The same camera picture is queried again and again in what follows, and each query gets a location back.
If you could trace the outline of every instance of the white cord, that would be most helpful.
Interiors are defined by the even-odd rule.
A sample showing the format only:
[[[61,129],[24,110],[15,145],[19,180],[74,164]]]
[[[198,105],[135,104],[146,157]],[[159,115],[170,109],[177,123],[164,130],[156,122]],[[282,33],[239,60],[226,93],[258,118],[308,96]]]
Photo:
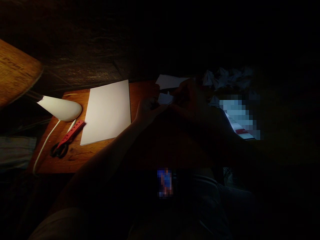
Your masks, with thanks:
[[[76,124],[76,121],[77,121],[77,119],[75,119],[75,120],[71,123],[71,125],[70,125],[67,133],[68,133],[68,132],[71,130],[71,128]]]
[[[42,145],[42,148],[41,148],[41,150],[40,150],[40,152],[39,152],[39,154],[38,154],[38,157],[37,157],[36,161],[34,162],[32,173],[33,173],[33,175],[35,175],[36,177],[37,177],[37,175],[36,175],[36,165],[37,165],[37,162],[38,162],[38,160],[39,160],[39,157],[40,157],[40,155],[41,155],[41,153],[42,153],[42,150],[43,150],[44,146],[46,145],[46,143],[47,143],[47,141],[48,141],[48,138],[50,137],[50,135],[51,135],[51,133],[53,132],[53,130],[58,126],[59,122],[60,122],[60,120],[57,122],[57,124],[54,126],[54,128],[51,130],[51,132],[50,132],[49,135],[47,136],[47,138],[46,138],[46,140],[44,141],[44,143],[43,143],[43,145]]]

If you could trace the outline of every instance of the dark wall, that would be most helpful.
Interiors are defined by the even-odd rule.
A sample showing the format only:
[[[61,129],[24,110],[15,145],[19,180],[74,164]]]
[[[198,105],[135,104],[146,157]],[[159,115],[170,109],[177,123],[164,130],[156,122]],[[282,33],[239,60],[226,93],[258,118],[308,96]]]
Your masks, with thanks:
[[[243,65],[262,69],[267,87],[298,89],[291,76],[319,65],[315,11],[259,1],[2,0],[0,37],[43,63],[33,90],[49,96]]]

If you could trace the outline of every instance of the wooden desk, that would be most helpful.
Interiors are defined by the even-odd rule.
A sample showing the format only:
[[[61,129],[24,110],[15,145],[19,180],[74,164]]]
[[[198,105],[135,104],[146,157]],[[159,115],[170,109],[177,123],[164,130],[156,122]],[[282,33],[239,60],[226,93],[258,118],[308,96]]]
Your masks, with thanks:
[[[129,84],[131,120],[133,121],[139,101],[146,97],[158,96],[159,86],[155,80],[136,82]],[[89,89],[66,92],[63,99],[75,101],[82,105],[83,111],[78,119],[85,120]],[[45,133],[43,134],[32,160],[30,161],[28,172],[32,168],[39,151],[58,119],[52,117]],[[69,145],[67,155],[59,159],[49,155],[54,144],[61,141],[66,134],[71,122],[60,122],[54,132],[49,137],[41,156],[38,160],[37,173],[74,173],[94,154],[109,144],[112,139],[97,143],[80,146],[82,132]],[[212,161],[201,150],[186,133],[177,126],[163,119],[156,119],[133,144],[123,160],[122,167],[125,169],[157,169],[158,167],[209,167]]]

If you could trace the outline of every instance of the stack of paper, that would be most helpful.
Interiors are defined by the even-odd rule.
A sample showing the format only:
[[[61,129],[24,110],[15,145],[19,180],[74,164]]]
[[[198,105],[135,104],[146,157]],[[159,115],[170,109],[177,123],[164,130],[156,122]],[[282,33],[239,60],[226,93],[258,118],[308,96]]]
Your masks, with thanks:
[[[129,81],[90,89],[80,145],[117,137],[131,124]]]

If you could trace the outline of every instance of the pixelated screen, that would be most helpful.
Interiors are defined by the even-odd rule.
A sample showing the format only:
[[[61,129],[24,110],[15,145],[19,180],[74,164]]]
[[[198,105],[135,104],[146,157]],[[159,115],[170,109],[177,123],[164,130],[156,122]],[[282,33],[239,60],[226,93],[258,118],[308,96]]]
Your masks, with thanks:
[[[160,199],[166,199],[172,196],[172,173],[168,168],[159,168],[157,171]]]

